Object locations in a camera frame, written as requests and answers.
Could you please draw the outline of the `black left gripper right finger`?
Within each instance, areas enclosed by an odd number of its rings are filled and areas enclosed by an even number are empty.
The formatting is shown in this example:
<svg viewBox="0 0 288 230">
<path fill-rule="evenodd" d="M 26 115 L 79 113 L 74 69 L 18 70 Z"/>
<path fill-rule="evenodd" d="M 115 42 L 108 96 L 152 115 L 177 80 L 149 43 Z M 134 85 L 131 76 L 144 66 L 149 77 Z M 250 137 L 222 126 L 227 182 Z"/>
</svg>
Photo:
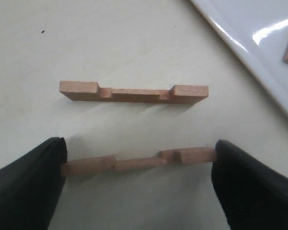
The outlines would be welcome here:
<svg viewBox="0 0 288 230">
<path fill-rule="evenodd" d="M 232 230 L 288 230 L 288 178 L 229 141 L 215 145 L 212 184 Z"/>
</svg>

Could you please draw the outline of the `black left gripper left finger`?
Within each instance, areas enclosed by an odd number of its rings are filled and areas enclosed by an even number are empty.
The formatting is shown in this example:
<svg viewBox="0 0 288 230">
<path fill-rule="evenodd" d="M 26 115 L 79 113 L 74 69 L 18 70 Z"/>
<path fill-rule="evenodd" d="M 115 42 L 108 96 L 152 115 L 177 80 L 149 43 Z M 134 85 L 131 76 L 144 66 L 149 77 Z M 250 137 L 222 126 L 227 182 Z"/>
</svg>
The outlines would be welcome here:
<svg viewBox="0 0 288 230">
<path fill-rule="evenodd" d="M 0 169 L 0 230 L 46 230 L 66 179 L 63 138 L 49 138 Z"/>
</svg>

